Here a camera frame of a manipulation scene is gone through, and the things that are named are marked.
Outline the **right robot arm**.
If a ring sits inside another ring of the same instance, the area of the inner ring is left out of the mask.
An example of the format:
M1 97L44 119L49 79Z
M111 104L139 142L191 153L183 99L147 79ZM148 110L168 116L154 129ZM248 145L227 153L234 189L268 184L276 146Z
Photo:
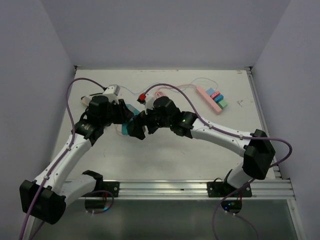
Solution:
M250 180L264 180L276 153L264 131L256 129L250 133L214 126L196 113L181 111L167 96L154 100L126 127L128 135L139 140L146 137L145 132L151 135L160 128L169 128L180 137L219 145L243 158L242 164L231 169L222 183L214 187L220 196L235 196Z

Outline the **beige power strip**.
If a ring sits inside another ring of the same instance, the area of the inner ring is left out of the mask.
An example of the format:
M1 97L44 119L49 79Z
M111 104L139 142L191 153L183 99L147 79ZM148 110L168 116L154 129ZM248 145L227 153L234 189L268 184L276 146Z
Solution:
M92 100L92 96L90 95L86 95L80 98L80 101L84 106L88 106L91 100Z

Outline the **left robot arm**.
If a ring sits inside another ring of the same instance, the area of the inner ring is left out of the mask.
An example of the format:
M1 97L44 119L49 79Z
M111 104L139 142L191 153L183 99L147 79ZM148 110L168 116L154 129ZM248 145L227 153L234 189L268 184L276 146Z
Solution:
M110 101L105 95L94 96L59 154L33 181L24 180L20 185L23 212L56 224L67 208L68 195L61 191L71 170L103 135L106 127L128 123L133 115L123 99Z

